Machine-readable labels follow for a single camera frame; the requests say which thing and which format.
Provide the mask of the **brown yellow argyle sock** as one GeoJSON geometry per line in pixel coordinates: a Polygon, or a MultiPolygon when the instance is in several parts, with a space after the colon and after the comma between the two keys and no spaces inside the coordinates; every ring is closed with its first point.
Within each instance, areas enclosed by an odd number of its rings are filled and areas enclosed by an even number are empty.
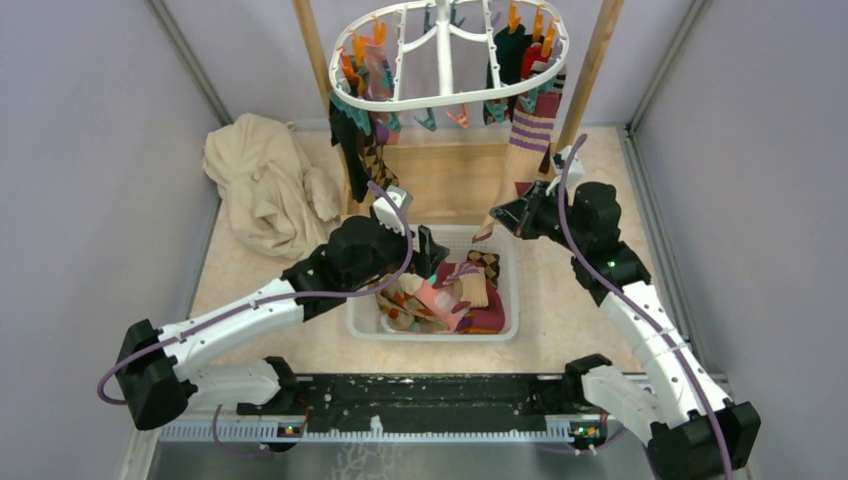
{"type": "Polygon", "coordinates": [[[501,273],[501,262],[498,254],[479,250],[470,250],[467,254],[466,260],[481,266],[487,281],[494,287],[498,286],[501,273]]]}

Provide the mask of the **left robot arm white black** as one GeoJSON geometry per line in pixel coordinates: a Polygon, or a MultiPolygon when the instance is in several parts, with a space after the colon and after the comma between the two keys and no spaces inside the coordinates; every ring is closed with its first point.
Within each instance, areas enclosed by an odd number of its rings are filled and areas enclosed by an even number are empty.
{"type": "Polygon", "coordinates": [[[218,365],[216,359],[329,312],[351,296],[372,294],[372,283],[387,275],[428,279],[449,253],[426,226],[396,232],[373,218],[350,217],[327,243],[239,301],[159,328],[148,320],[132,325],[112,374],[121,401],[139,430],[217,407],[240,415],[293,413],[301,391],[283,358],[246,366],[218,365]]]}

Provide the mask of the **wooden hanger rack frame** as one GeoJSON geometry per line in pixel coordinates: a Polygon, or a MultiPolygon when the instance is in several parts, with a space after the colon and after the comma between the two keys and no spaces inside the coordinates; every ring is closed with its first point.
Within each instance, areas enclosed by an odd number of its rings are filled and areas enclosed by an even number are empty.
{"type": "MultiPolygon", "coordinates": [[[[391,112],[405,111],[410,109],[423,109],[439,107],[466,102],[489,101],[506,98],[539,90],[545,81],[553,78],[558,69],[565,64],[569,48],[569,38],[566,27],[558,17],[557,9],[547,1],[534,1],[532,4],[541,10],[548,12],[555,29],[555,40],[561,46],[560,53],[555,57],[555,64],[549,72],[544,72],[536,78],[508,86],[501,82],[499,76],[499,64],[496,59],[491,27],[491,11],[489,3],[483,1],[481,8],[484,15],[483,33],[472,33],[457,25],[450,23],[450,12],[457,3],[455,1],[407,1],[396,5],[375,10],[351,23],[345,32],[337,38],[334,53],[330,59],[325,58],[325,52],[318,34],[318,27],[314,12],[309,1],[294,1],[293,9],[304,40],[308,58],[321,94],[325,107],[331,104],[331,99],[338,99],[337,108],[344,110],[349,107],[359,110],[365,114],[369,111],[391,112]],[[406,44],[405,25],[406,16],[411,10],[437,10],[438,19],[434,26],[428,28],[420,38],[406,44]],[[398,94],[384,103],[374,103],[360,100],[348,95],[336,81],[336,75],[341,68],[343,50],[347,42],[354,46],[355,54],[359,62],[364,61],[364,43],[357,37],[357,31],[362,24],[372,21],[375,24],[373,38],[379,41],[383,38],[383,29],[380,21],[387,15],[396,15],[397,25],[397,57],[395,59],[396,70],[393,80],[396,88],[399,88],[402,80],[403,56],[412,52],[429,42],[431,38],[436,39],[437,59],[439,62],[439,88],[440,93],[434,97],[426,97],[412,100],[401,100],[398,94]],[[485,43],[489,52],[490,70],[493,79],[493,87],[487,90],[476,90],[469,93],[457,93],[453,90],[453,60],[450,52],[451,38],[460,37],[470,42],[485,43]]],[[[568,144],[576,144],[576,133],[583,114],[588,105],[592,89],[600,72],[608,45],[612,38],[615,26],[624,6],[622,1],[604,1],[597,16],[592,36],[584,57],[575,90],[569,103],[565,123],[561,129],[558,140],[554,146],[558,149],[568,144]]]]}

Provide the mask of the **cream argyle sock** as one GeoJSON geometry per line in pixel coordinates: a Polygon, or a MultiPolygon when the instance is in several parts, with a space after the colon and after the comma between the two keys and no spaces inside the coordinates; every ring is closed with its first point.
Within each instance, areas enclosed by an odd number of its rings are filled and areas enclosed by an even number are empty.
{"type": "Polygon", "coordinates": [[[403,274],[396,282],[376,294],[378,307],[395,331],[412,333],[445,333],[448,325],[414,293],[429,282],[413,274],[403,274]]]}

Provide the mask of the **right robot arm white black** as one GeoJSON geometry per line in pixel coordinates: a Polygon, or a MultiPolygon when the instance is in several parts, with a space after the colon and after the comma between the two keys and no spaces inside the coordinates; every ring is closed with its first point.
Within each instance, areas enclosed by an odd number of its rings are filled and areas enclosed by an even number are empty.
{"type": "Polygon", "coordinates": [[[563,385],[569,408],[610,413],[642,442],[660,479],[730,479],[747,466],[761,418],[705,372],[665,312],[647,267],[621,238],[613,186],[587,182],[570,196],[546,181],[520,182],[489,214],[517,238],[546,237],[571,252],[577,282],[648,377],[641,387],[600,354],[571,361],[563,385]]]}

